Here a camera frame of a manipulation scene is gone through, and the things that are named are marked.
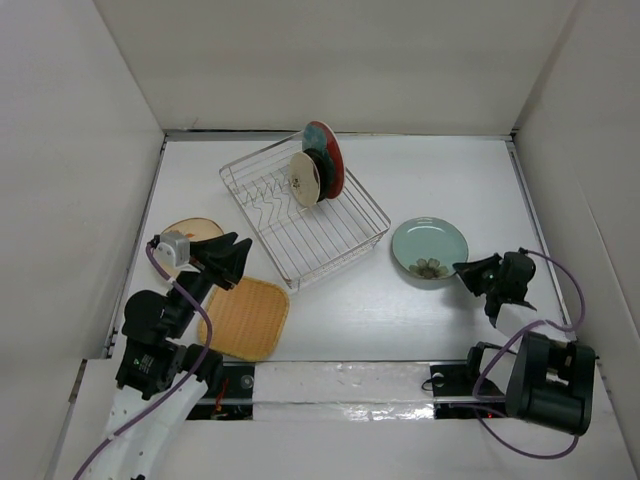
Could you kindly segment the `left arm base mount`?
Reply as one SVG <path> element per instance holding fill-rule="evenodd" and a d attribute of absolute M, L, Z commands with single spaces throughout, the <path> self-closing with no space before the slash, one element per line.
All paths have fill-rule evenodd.
<path fill-rule="evenodd" d="M 209 390 L 188 414 L 191 421 L 253 419 L 255 364 L 225 362 L 219 385 Z"/>

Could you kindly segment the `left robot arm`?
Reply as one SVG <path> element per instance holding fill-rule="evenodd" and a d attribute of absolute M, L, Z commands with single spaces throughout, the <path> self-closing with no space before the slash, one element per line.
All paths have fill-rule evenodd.
<path fill-rule="evenodd" d="M 75 478 L 156 478 L 191 410 L 222 387 L 223 357 L 211 348 L 214 326 L 202 303 L 213 287 L 239 284 L 251 246 L 235 232 L 202 241 L 168 232 L 147 242 L 147 260 L 169 289 L 138 291 L 125 304 L 104 438 Z"/>

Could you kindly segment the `small black plate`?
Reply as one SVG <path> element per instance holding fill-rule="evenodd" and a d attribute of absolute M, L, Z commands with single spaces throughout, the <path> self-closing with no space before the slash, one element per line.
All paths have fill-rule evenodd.
<path fill-rule="evenodd" d="M 320 193 L 317 201 L 323 201 L 327 198 L 331 189 L 331 185 L 335 178 L 335 166 L 333 161 L 324 155 L 321 151 L 314 148 L 307 148 L 304 150 L 314 162 L 319 175 Z"/>

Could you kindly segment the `gold rimmed cream plate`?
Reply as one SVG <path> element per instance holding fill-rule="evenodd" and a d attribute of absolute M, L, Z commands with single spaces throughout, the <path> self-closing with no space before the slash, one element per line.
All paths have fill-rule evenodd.
<path fill-rule="evenodd" d="M 288 167 L 289 185 L 295 199 L 303 207 L 311 207 L 320 196 L 320 178 L 312 158 L 304 152 L 295 153 Z"/>

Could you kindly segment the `light green flower bowl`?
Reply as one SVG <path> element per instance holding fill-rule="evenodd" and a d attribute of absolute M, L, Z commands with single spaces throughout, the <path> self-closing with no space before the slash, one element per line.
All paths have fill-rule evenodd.
<path fill-rule="evenodd" d="M 390 237 L 390 259 L 397 276 L 421 290 L 438 290 L 452 283 L 456 263 L 469 260 L 463 233 L 438 217 L 415 217 L 401 222 Z"/>

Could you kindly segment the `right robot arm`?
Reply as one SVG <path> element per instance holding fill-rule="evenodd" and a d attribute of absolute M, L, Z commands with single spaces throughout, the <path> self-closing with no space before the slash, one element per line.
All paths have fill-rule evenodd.
<path fill-rule="evenodd" d="M 485 297 L 484 312 L 492 326 L 509 307 L 525 318 L 535 308 L 526 300 L 528 284 L 534 278 L 537 256 L 550 257 L 524 248 L 495 254 L 474 262 L 457 262 L 453 270 L 473 295 Z M 569 333 L 581 325 L 534 320 L 521 327 L 491 359 L 476 359 L 462 368 L 462 381 L 472 396 L 482 402 L 505 405 L 511 418 L 561 431 L 574 436 L 586 433 L 591 422 L 596 353 L 579 342 L 564 343 L 538 333 L 551 327 Z M 506 394 L 483 394 L 498 381 L 497 362 L 512 346 L 518 347 Z"/>

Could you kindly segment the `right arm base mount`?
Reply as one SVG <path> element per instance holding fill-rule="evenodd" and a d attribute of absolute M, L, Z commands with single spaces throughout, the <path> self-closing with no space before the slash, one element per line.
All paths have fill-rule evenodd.
<path fill-rule="evenodd" d="M 481 418 L 497 416 L 526 419 L 528 413 L 509 412 L 503 397 L 505 394 L 490 379 L 481 382 L 478 395 L 489 397 L 481 400 L 473 395 L 473 389 L 481 374 L 481 365 L 486 350 L 499 351 L 500 346 L 488 342 L 478 342 L 472 346 L 463 360 L 435 362 L 429 366 L 427 378 L 421 389 L 431 393 L 436 402 L 437 419 L 467 419 L 477 413 Z"/>

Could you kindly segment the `red and teal floral plate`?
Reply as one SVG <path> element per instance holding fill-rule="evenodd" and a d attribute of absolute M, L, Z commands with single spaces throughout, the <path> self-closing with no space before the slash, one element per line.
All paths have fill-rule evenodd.
<path fill-rule="evenodd" d="M 314 148 L 329 157 L 335 166 L 335 178 L 326 199 L 337 198 L 344 187 L 345 164 L 338 139 L 333 130 L 322 121 L 311 121 L 303 130 L 302 150 Z"/>

